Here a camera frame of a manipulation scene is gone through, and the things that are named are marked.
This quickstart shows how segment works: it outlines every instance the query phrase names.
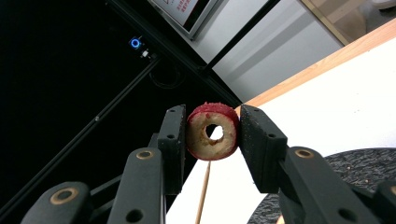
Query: apple slice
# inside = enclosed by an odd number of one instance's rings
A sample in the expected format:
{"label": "apple slice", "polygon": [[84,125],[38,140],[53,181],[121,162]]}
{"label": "apple slice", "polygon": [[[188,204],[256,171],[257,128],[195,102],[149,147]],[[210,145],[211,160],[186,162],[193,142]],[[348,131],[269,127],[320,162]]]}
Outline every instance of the apple slice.
{"label": "apple slice", "polygon": [[[211,139],[206,134],[209,125],[222,127],[222,137]],[[197,159],[217,161],[231,156],[238,147],[239,118],[235,111],[221,103],[205,103],[196,107],[187,119],[187,150]]]}

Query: wooden stick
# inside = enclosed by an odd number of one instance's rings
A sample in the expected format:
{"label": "wooden stick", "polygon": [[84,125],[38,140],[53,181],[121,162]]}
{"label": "wooden stick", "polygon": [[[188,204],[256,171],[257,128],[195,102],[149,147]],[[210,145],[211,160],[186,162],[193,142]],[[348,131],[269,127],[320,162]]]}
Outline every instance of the wooden stick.
{"label": "wooden stick", "polygon": [[197,212],[197,218],[195,219],[195,224],[199,224],[201,222],[202,209],[204,208],[207,182],[209,181],[209,174],[210,174],[210,162],[207,164],[206,167],[205,179],[204,179],[204,184],[202,186],[201,199],[198,205],[198,212]]}

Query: apple core hole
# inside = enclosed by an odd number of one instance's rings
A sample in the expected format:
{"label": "apple core hole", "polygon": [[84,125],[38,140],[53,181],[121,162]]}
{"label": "apple core hole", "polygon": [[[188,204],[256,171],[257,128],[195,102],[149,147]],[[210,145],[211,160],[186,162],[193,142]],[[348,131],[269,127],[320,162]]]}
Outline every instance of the apple core hole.
{"label": "apple core hole", "polygon": [[[217,127],[220,127],[221,128],[221,135],[220,136],[211,136],[212,135],[212,133],[213,133],[213,131],[217,128]],[[219,125],[216,125],[216,124],[210,124],[210,125],[207,125],[206,127],[205,127],[205,132],[206,132],[206,135],[207,135],[207,137],[208,138],[210,138],[210,139],[212,139],[212,140],[219,140],[220,138],[222,138],[223,137],[223,128],[221,127],[221,126],[219,126]]]}

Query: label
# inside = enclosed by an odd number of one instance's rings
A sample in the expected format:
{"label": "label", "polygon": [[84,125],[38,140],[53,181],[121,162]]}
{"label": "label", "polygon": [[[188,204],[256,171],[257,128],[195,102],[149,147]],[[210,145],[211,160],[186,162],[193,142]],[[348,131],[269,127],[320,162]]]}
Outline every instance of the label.
{"label": "label", "polygon": [[198,0],[152,0],[175,21],[184,25]]}

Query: white cabinet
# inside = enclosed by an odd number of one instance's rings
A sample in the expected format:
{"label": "white cabinet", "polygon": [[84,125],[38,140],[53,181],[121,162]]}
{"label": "white cabinet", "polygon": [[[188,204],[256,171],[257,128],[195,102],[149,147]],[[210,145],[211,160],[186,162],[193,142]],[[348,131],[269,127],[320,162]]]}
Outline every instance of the white cabinet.
{"label": "white cabinet", "polygon": [[[224,0],[195,40],[186,41],[208,63],[266,3]],[[215,67],[243,101],[343,47],[297,0],[281,0]]]}

